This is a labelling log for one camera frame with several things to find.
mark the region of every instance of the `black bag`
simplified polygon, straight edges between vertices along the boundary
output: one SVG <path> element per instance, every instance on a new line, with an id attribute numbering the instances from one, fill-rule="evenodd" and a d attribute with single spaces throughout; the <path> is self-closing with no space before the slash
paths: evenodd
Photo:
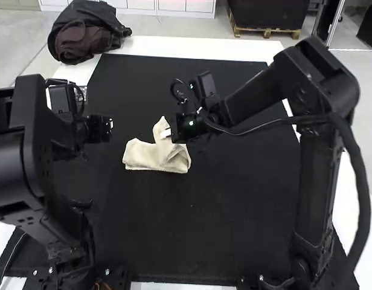
<path id="1" fill-rule="evenodd" d="M 69 36 L 69 33 L 63 34 L 67 29 L 78 27 L 78 24 L 82 23 L 85 25 L 80 26 L 83 30 L 76 30 L 80 33 L 76 35 L 71 33 L 72 36 Z M 88 28 L 91 27 L 98 27 L 102 31 L 100 41 L 98 36 L 98 39 L 91 43 L 92 35 L 88 34 Z M 56 60 L 76 65 L 93 58 L 95 53 L 120 48 L 122 39 L 131 34 L 131 28 L 125 27 L 116 18 L 116 8 L 106 2 L 73 0 L 53 23 L 48 36 L 48 49 Z"/>

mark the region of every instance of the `cabinet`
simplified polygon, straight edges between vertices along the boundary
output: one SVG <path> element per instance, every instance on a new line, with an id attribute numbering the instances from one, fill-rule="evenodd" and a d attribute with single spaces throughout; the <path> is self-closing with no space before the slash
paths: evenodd
<path id="1" fill-rule="evenodd" d="M 63 11 L 73 0 L 39 1 L 42 11 Z M 103 0 L 117 9 L 117 14 L 214 18 L 217 0 Z"/>

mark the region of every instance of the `cloth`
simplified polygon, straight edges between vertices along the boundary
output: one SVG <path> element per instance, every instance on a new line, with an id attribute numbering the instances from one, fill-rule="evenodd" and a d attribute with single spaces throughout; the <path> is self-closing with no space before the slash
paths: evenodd
<path id="1" fill-rule="evenodd" d="M 106 2 L 73 0 L 53 23 L 48 49 L 56 60 L 76 65 L 95 53 L 120 48 L 131 34 L 116 18 L 116 8 Z"/>
<path id="2" fill-rule="evenodd" d="M 184 144 L 173 144 L 170 137 L 161 139 L 162 131 L 169 128 L 165 117 L 153 127 L 155 144 L 137 138 L 127 142 L 123 163 L 127 170 L 159 170 L 173 173 L 187 173 L 191 158 Z"/>

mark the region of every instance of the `folded cloth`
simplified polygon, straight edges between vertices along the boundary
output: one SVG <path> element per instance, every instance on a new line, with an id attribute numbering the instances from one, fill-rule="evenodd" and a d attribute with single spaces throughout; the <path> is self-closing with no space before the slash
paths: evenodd
<path id="1" fill-rule="evenodd" d="M 173 144 L 170 137 L 161 139 L 161 132 L 169 128 L 165 117 L 153 127 L 155 144 L 137 138 L 127 142 L 123 163 L 127 170 L 159 170 L 187 173 L 191 158 L 184 144 Z"/>

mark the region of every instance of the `wooden pallet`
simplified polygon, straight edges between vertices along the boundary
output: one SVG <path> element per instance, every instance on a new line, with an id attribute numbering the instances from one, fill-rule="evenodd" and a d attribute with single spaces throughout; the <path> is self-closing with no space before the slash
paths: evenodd
<path id="1" fill-rule="evenodd" d="M 234 17 L 232 11 L 229 8 L 229 5 L 226 5 L 226 10 L 228 12 L 229 21 L 232 26 L 232 30 L 234 33 L 234 37 L 240 37 L 241 32 L 243 31 L 261 31 L 264 32 L 264 38 L 269 39 L 272 32 L 284 32 L 284 33 L 291 33 L 292 39 L 298 40 L 300 37 L 301 29 L 290 30 L 290 29 L 280 29 L 280 28 L 249 28 L 249 27 L 240 27 L 236 25 L 234 21 Z"/>

